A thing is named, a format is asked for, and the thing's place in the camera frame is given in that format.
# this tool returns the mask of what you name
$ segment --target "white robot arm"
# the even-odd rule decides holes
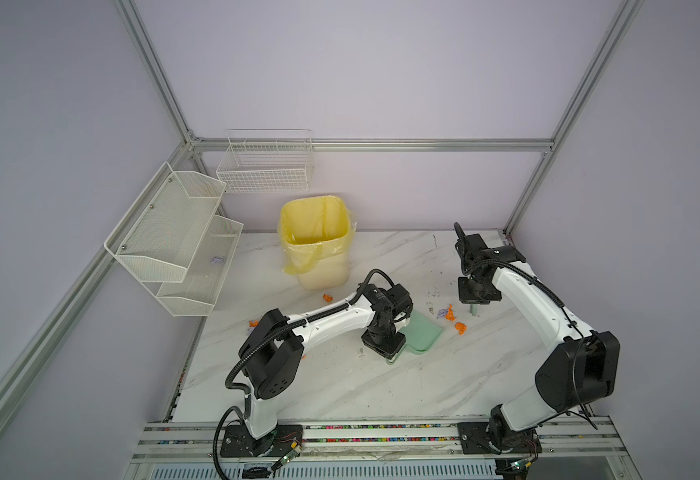
[[[611,395],[620,344],[610,332],[596,332],[566,308],[514,246],[488,248],[479,234],[465,235],[459,224],[454,229],[466,275],[458,281],[460,302],[487,304],[509,297],[548,354],[532,386],[491,410],[487,440],[495,451],[504,452],[525,432],[568,408]]]
[[[369,283],[374,274],[383,275],[391,288]],[[406,289],[394,285],[384,272],[372,270],[357,291],[343,300],[297,315],[284,316],[279,310],[265,313],[241,347],[241,360],[225,383],[245,393],[244,422],[251,437],[262,438],[276,427],[275,397],[293,382],[306,351],[350,330],[365,329],[364,345],[392,359],[406,342],[397,328],[407,323],[412,309]],[[243,382],[234,383],[240,371],[245,374]]]

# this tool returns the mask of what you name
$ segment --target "white mesh basket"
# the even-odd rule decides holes
[[[224,189],[198,172],[172,171],[115,247],[115,259],[140,282],[182,282]]]
[[[231,194],[307,192],[314,168],[309,130],[228,130],[216,170]]]
[[[163,283],[155,297],[173,316],[207,316],[225,282],[243,224],[215,215],[203,235],[185,281]]]

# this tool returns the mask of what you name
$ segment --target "lavender wall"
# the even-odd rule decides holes
[[[222,152],[206,152],[216,171]],[[229,194],[230,218],[275,231],[289,200],[332,194],[357,216],[359,230],[501,228],[523,193],[537,152],[316,152],[309,194]]]
[[[178,142],[112,2],[0,0],[0,380]],[[196,325],[118,267],[0,441],[0,478],[120,478]]]
[[[515,241],[620,339],[596,410],[644,480],[700,478],[700,2],[646,1]]]
[[[193,131],[549,138],[620,0],[138,0]]]

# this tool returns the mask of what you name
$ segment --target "marble table surface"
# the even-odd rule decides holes
[[[500,246],[496,230],[481,231]],[[221,291],[192,358],[174,422],[217,422],[229,406],[243,406],[239,390],[225,389],[238,361],[249,320],[278,308],[285,315],[324,306],[353,293],[368,271],[379,268],[410,293],[414,309],[443,327],[423,355],[403,352],[391,366],[364,347],[361,330],[347,332],[310,350],[294,382],[277,398],[279,420],[453,418],[488,415],[521,393],[545,360],[537,333],[509,300],[478,306],[459,302],[460,262],[453,231],[358,232],[350,252],[350,279],[327,291],[302,289],[281,272],[277,234],[242,234]],[[374,282],[384,284],[375,276]],[[453,304],[460,336],[437,312]]]

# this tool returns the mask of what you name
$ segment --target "green dustpan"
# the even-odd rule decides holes
[[[421,355],[430,350],[435,340],[438,340],[438,337],[441,336],[443,329],[415,310],[411,312],[411,319],[409,319],[408,325],[401,328],[400,331],[406,336],[406,343],[393,360],[387,360],[387,363],[391,365],[401,356],[401,352],[404,350],[408,350],[415,355]]]

